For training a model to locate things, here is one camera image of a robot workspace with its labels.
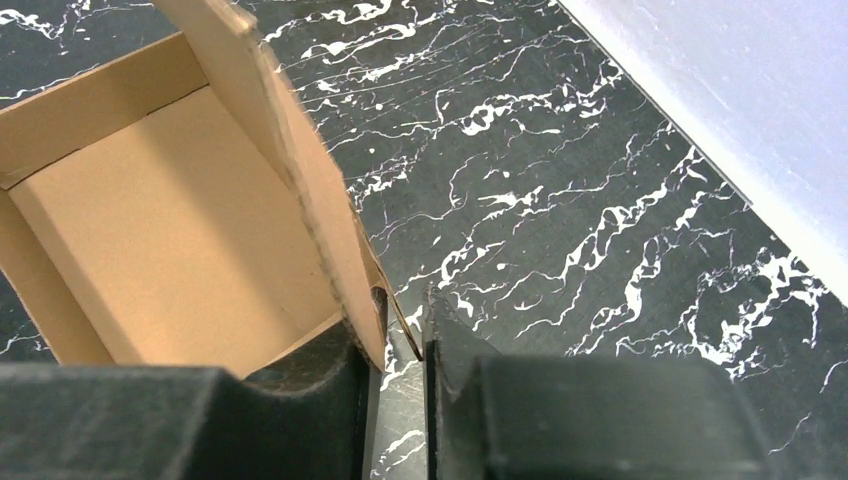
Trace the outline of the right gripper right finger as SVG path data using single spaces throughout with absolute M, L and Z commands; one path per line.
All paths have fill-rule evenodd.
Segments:
M 421 322 L 431 479 L 775 479 L 714 364 L 506 354 L 429 286 Z

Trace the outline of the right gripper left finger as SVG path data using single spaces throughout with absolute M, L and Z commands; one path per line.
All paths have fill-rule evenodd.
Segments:
M 1 365 L 5 479 L 363 479 L 379 367 L 334 321 L 239 378 L 118 365 L 64 296 L 37 328 L 52 364 Z

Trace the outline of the brown cardboard box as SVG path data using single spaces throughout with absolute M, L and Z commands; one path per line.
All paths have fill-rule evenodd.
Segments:
M 227 1 L 3 110 L 1 269 L 64 365 L 238 377 L 346 326 L 377 368 L 388 279 L 342 173 Z

